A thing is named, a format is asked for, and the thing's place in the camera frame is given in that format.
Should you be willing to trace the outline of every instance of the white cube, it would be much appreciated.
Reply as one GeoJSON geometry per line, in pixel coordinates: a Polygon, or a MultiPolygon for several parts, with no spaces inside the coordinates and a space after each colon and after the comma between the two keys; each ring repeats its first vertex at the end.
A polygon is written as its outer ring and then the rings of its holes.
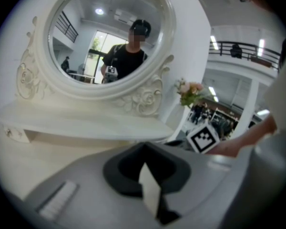
{"type": "Polygon", "coordinates": [[[186,139],[193,150],[200,154],[205,154],[220,143],[217,132],[207,121],[191,131],[186,139]]]}

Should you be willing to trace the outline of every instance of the black railing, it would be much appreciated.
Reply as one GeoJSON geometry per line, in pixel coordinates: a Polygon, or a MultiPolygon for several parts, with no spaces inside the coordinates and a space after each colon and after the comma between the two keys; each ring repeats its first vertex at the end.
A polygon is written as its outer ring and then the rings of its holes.
{"type": "Polygon", "coordinates": [[[262,56],[258,56],[259,46],[242,42],[216,42],[218,49],[210,42],[209,54],[228,55],[233,58],[249,60],[268,68],[278,70],[281,54],[263,48],[262,56]]]}
{"type": "Polygon", "coordinates": [[[68,20],[66,14],[64,12],[61,12],[59,15],[57,21],[56,21],[56,27],[66,35],[73,43],[75,42],[78,33],[76,29],[72,26],[71,22],[68,20]]]}

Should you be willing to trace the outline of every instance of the black hair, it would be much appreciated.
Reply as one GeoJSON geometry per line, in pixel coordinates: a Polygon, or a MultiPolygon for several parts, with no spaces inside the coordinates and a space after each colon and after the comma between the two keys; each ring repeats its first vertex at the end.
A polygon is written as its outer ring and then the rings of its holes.
{"type": "Polygon", "coordinates": [[[140,25],[146,28],[145,37],[148,38],[152,31],[152,26],[150,25],[150,23],[147,22],[146,20],[136,20],[131,26],[130,30],[134,31],[137,25],[140,25]]]}

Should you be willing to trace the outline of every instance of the ornate carved frame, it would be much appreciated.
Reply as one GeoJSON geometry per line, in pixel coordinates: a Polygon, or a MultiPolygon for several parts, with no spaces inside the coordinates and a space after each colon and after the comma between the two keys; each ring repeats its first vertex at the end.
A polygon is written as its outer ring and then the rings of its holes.
{"type": "Polygon", "coordinates": [[[176,17],[170,0],[155,0],[161,13],[162,28],[154,50],[144,64],[127,77],[110,84],[89,85],[68,78],[60,72],[52,58],[51,32],[64,5],[70,0],[50,0],[44,14],[33,19],[35,30],[27,33],[30,42],[17,71],[17,90],[21,98],[43,99],[48,94],[61,93],[71,98],[95,101],[109,100],[135,111],[136,115],[156,115],[162,100],[162,73],[166,64],[174,57],[169,56],[174,40],[176,17]]]}

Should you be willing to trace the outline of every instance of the fluorescent light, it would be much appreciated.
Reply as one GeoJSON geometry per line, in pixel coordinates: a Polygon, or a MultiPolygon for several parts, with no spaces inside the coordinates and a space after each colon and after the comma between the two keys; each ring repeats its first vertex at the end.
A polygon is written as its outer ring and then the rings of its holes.
{"type": "Polygon", "coordinates": [[[209,90],[213,96],[216,96],[216,92],[213,87],[209,86],[209,90]]]}
{"type": "Polygon", "coordinates": [[[259,40],[259,49],[258,49],[258,53],[257,53],[257,55],[258,55],[259,57],[261,57],[261,56],[263,55],[264,45],[265,45],[265,40],[264,40],[264,39],[259,40]]]}
{"type": "Polygon", "coordinates": [[[270,113],[270,111],[267,110],[267,109],[264,109],[264,110],[262,110],[262,111],[260,111],[260,112],[257,112],[258,115],[267,115],[267,114],[269,114],[269,113],[270,113]]]}
{"type": "Polygon", "coordinates": [[[211,36],[211,41],[213,43],[214,49],[219,50],[215,36],[211,36]]]}
{"type": "Polygon", "coordinates": [[[102,9],[96,9],[95,12],[98,14],[98,15],[103,15],[104,14],[104,11],[102,9]]]}

